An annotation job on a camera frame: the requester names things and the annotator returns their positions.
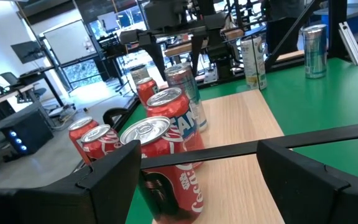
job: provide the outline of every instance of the blue and silver can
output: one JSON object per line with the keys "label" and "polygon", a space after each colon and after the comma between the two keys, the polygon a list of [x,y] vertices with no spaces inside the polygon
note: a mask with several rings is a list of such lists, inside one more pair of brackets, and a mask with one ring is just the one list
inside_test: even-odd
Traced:
{"label": "blue and silver can", "polygon": [[327,74],[327,25],[319,24],[302,30],[305,50],[306,78]]}
{"label": "blue and silver can", "polygon": [[204,131],[208,124],[190,63],[180,63],[167,68],[165,78],[169,87],[181,88],[189,98],[190,108],[197,120],[199,131]]}

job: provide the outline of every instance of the white wall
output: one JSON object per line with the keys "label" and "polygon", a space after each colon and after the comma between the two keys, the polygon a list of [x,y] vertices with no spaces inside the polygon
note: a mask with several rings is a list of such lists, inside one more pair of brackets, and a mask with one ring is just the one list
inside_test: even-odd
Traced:
{"label": "white wall", "polygon": [[52,29],[62,24],[68,24],[81,19],[81,14],[77,9],[57,15],[53,18],[44,20],[31,26],[34,32],[39,35],[46,30]]}
{"label": "white wall", "polygon": [[[33,40],[26,31],[24,23],[17,16],[16,11],[17,8],[13,2],[0,1],[0,74],[12,72],[16,76],[19,76],[38,66],[46,67],[47,64],[45,64],[44,58],[23,64],[12,50],[11,45],[13,44]],[[67,95],[67,92],[64,90],[54,71],[47,73],[47,76],[59,95]],[[52,92],[44,80],[39,81],[37,88],[47,89],[47,92],[41,100],[53,98]]]}

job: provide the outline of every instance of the whiteboard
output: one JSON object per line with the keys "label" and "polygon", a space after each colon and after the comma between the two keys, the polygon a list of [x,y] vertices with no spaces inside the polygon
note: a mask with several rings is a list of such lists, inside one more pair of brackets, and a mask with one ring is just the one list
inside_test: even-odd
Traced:
{"label": "whiteboard", "polygon": [[60,64],[96,53],[81,20],[44,33]]}

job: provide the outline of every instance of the can lid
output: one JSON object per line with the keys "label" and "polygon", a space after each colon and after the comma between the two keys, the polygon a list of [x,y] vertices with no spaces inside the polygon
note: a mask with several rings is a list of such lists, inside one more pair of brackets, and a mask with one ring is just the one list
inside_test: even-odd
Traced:
{"label": "can lid", "polygon": [[318,24],[318,25],[306,27],[302,29],[302,32],[320,32],[325,27],[327,27],[326,24]]}
{"label": "can lid", "polygon": [[82,128],[83,126],[89,124],[91,121],[92,121],[92,117],[81,118],[77,121],[74,121],[74,123],[72,123],[68,127],[68,130],[69,131],[77,130],[77,129]]}
{"label": "can lid", "polygon": [[154,142],[168,131],[171,124],[169,118],[154,116],[136,122],[121,135],[120,141],[127,144],[132,140],[140,140],[142,145]]}
{"label": "can lid", "polygon": [[185,63],[180,63],[174,66],[171,66],[167,69],[165,69],[164,73],[168,76],[170,75],[176,75],[178,73],[183,73],[186,71],[186,68],[188,68],[190,66],[189,62],[185,62]]}
{"label": "can lid", "polygon": [[93,129],[90,129],[87,133],[85,133],[81,142],[92,142],[105,135],[110,130],[110,125],[102,124]]}
{"label": "can lid", "polygon": [[130,72],[133,72],[133,71],[136,71],[136,70],[139,70],[141,68],[144,68],[146,65],[138,65],[138,66],[135,66],[131,69],[129,69]]}
{"label": "can lid", "polygon": [[147,106],[162,106],[166,105],[167,103],[175,100],[181,95],[181,89],[174,87],[174,88],[167,88],[159,93],[154,94],[147,100]]}
{"label": "can lid", "polygon": [[152,77],[146,77],[146,78],[142,78],[140,79],[139,81],[136,82],[136,85],[140,85],[140,84],[143,84],[143,83],[147,83],[149,81],[153,80]]}

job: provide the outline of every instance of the red soda can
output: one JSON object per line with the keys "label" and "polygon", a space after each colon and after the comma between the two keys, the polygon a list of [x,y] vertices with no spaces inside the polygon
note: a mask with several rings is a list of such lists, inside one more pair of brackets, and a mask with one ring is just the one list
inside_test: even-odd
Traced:
{"label": "red soda can", "polygon": [[[140,140],[142,158],[184,152],[178,128],[164,116],[143,119],[124,131],[121,142]],[[139,189],[159,224],[190,224],[204,202],[191,164],[142,170]]]}
{"label": "red soda can", "polygon": [[81,140],[82,136],[87,133],[90,129],[95,128],[99,125],[92,117],[85,117],[75,121],[68,127],[68,137],[73,142],[74,146],[77,148],[78,153],[80,153],[82,159],[85,161],[85,164],[91,164],[90,159],[85,154],[82,146],[78,144],[78,141]]}
{"label": "red soda can", "polygon": [[89,130],[82,136],[81,142],[85,154],[93,159],[101,159],[122,146],[116,130],[108,124],[102,124]]}
{"label": "red soda can", "polygon": [[146,107],[147,100],[158,92],[158,86],[152,77],[147,77],[136,83],[136,90],[139,95],[140,102],[142,102],[142,105]]}
{"label": "red soda can", "polygon": [[[204,149],[203,139],[189,102],[180,88],[168,88],[150,97],[147,101],[146,113],[148,117],[166,116],[170,118],[171,123],[179,128],[187,151]],[[201,164],[202,162],[197,162],[193,166],[197,168]]]}

